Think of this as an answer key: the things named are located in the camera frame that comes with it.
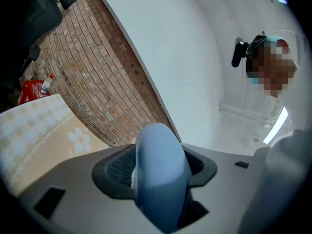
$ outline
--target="red and white bottle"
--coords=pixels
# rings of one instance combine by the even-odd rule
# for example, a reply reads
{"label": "red and white bottle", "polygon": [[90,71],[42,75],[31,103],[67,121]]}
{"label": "red and white bottle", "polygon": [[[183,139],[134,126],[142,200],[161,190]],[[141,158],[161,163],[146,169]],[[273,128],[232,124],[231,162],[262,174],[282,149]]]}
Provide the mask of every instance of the red and white bottle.
{"label": "red and white bottle", "polygon": [[51,74],[48,78],[46,78],[42,84],[41,90],[39,92],[40,97],[44,97],[46,92],[48,91],[48,88],[51,86],[53,75]]}

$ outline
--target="black slot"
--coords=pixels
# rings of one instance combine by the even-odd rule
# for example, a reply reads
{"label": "black slot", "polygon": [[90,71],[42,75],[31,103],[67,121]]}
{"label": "black slot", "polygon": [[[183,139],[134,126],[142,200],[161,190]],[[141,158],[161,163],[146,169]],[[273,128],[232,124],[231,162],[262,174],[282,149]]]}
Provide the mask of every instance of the black slot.
{"label": "black slot", "polygon": [[34,209],[46,219],[50,219],[64,193],[63,189],[50,188],[34,206]]}
{"label": "black slot", "polygon": [[241,167],[241,168],[247,169],[248,166],[249,166],[249,163],[246,163],[246,162],[243,162],[243,161],[239,161],[239,162],[236,162],[236,163],[235,163],[235,166],[239,166],[239,167]]}

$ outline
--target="brick wall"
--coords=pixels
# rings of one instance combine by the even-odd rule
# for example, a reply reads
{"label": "brick wall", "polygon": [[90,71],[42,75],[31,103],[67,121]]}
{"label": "brick wall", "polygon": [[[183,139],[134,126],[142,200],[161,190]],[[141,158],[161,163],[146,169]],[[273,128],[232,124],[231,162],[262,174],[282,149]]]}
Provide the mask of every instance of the brick wall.
{"label": "brick wall", "polygon": [[39,39],[40,57],[22,81],[54,74],[50,93],[109,146],[131,143],[154,122],[171,127],[146,75],[101,0],[77,0]]}

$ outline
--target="flower pattern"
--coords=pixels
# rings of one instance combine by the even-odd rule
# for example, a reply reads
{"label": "flower pattern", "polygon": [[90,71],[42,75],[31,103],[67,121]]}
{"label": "flower pattern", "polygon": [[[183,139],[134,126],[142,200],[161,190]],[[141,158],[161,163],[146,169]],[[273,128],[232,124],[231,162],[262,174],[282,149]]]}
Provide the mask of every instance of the flower pattern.
{"label": "flower pattern", "polygon": [[90,141],[90,136],[83,134],[79,127],[75,128],[75,132],[69,132],[68,137],[72,142],[75,142],[75,151],[82,152],[84,150],[91,151],[91,146],[88,143]]}

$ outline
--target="person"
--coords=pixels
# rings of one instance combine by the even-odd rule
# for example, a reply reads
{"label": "person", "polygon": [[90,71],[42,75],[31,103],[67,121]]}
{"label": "person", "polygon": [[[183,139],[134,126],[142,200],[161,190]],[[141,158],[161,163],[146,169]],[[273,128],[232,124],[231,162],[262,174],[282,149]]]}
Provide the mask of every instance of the person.
{"label": "person", "polygon": [[247,57],[246,72],[265,94],[281,100],[294,129],[312,128],[312,61],[311,51],[298,67],[288,43],[279,36],[257,36],[261,42]]}

